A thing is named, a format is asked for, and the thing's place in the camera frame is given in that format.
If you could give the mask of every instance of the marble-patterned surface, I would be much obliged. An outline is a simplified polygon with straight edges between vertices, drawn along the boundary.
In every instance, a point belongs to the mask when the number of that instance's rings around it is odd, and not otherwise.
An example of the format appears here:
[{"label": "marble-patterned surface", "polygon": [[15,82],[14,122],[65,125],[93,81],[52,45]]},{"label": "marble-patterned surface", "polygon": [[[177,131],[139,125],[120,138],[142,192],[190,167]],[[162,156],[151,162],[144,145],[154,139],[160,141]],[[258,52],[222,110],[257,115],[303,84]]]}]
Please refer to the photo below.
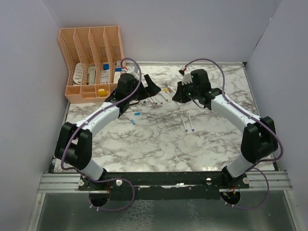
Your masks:
[{"label": "marble-patterned surface", "polygon": [[[179,65],[142,65],[142,73],[149,74],[160,88],[168,82],[176,90],[181,75]],[[213,65],[193,65],[188,69],[204,68],[212,87],[221,88],[220,71]],[[240,65],[223,66],[226,93],[242,107],[257,114],[255,104]],[[216,171],[221,170],[241,153],[242,134],[225,118],[193,102],[182,104],[178,110],[158,96],[163,104],[146,103],[130,107],[119,119],[109,123],[93,138],[93,158],[107,171]],[[100,103],[72,104],[67,121],[75,123],[95,111]],[[192,117],[195,131],[191,131],[187,113]],[[180,115],[186,120],[188,132]],[[274,170],[272,163],[262,163],[262,170]],[[62,172],[57,160],[54,172]]]}]

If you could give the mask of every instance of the white enclosure wall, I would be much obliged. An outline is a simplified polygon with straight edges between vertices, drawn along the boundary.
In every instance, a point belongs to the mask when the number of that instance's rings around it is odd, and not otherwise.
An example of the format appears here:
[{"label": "white enclosure wall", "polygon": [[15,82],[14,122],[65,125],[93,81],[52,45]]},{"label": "white enclosure wall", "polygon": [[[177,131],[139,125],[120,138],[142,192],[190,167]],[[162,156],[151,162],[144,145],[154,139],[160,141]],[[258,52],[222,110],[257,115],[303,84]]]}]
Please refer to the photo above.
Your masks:
[{"label": "white enclosure wall", "polygon": [[247,65],[263,116],[276,124],[296,200],[308,228],[308,1],[283,0]]},{"label": "white enclosure wall", "polygon": [[24,231],[59,135],[67,68],[42,1],[1,1],[0,28],[0,230]]},{"label": "white enclosure wall", "polygon": [[64,27],[120,25],[137,61],[246,62],[280,0],[45,0]]}]

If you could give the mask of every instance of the plastic organizer compartment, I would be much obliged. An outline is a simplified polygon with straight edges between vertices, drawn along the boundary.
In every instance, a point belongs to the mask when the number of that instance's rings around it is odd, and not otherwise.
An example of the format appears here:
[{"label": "plastic organizer compartment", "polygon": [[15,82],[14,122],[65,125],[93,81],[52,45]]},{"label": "plastic organizer compartment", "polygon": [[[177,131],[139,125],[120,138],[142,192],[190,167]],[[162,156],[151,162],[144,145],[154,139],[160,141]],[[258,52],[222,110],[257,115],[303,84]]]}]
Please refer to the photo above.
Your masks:
[{"label": "plastic organizer compartment", "polygon": [[[119,26],[63,28],[59,43],[67,68],[68,80],[65,96],[70,103],[103,102],[116,88],[114,84],[116,62],[124,58]],[[82,65],[82,81],[78,85],[73,80],[75,67]],[[109,83],[101,84],[103,64],[109,64]],[[95,65],[95,84],[89,84],[89,68]],[[100,97],[99,89],[105,89],[107,96]]]}]

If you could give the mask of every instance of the white robotic arm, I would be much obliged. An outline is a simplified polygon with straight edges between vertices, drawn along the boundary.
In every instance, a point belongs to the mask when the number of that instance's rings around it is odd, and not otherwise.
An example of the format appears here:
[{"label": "white robotic arm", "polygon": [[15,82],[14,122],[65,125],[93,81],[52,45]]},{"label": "white robotic arm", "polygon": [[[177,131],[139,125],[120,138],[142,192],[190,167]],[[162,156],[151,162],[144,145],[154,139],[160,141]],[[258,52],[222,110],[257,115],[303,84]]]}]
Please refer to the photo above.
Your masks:
[{"label": "white robotic arm", "polygon": [[227,180],[237,179],[257,161],[277,150],[277,140],[255,121],[261,121],[275,133],[275,125],[271,118],[261,118],[254,115],[231,101],[227,95],[223,95],[220,89],[213,89],[207,72],[203,69],[194,70],[186,74],[183,71],[180,71],[180,73],[183,75],[183,80],[178,82],[178,89],[172,100],[179,103],[198,100],[204,108],[219,113],[234,124],[243,134],[242,154],[223,169]]},{"label": "white robotic arm", "polygon": [[[178,82],[178,89],[173,100],[179,103],[198,100],[205,108],[219,113],[241,131],[243,134],[241,145],[242,154],[237,156],[231,164],[224,167],[222,171],[227,182],[237,180],[258,160],[269,155],[278,148],[277,141],[252,120],[251,117],[253,116],[255,119],[262,121],[262,123],[265,123],[275,132],[274,122],[269,117],[260,118],[257,115],[253,115],[239,105],[237,106],[249,116],[236,110],[230,105],[230,102],[225,100],[220,89],[211,88],[205,70],[195,70],[189,75],[191,76],[190,79],[185,75],[183,78],[185,82]],[[67,122],[63,125],[55,151],[55,156],[57,158],[62,158],[65,146],[72,133],[86,121],[89,121],[94,114],[102,111],[92,118],[89,123],[86,122],[86,125],[82,127],[78,134],[77,144],[71,144],[64,160],[66,163],[76,167],[79,171],[92,179],[102,179],[106,171],[91,158],[92,138],[108,123],[121,116],[128,109],[130,101],[143,100],[147,97],[156,95],[160,91],[160,88],[157,87],[148,76],[145,76],[148,87],[144,88],[142,85],[136,92],[136,95],[131,99],[107,110],[102,110],[123,99],[133,91],[137,83],[135,76],[136,75],[128,73],[122,74],[118,88],[114,90],[98,110],[76,124]]]}]

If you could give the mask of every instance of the blue cap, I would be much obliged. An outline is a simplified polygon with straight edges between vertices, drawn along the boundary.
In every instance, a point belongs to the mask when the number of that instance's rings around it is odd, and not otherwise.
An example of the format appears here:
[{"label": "blue cap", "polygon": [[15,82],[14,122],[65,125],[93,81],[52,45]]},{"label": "blue cap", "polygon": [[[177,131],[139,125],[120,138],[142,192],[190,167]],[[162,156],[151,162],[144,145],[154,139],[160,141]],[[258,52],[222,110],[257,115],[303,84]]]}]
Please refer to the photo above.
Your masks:
[{"label": "blue cap", "polygon": [[109,70],[109,64],[104,64],[104,65],[103,65],[103,69],[104,69],[104,70]]}]

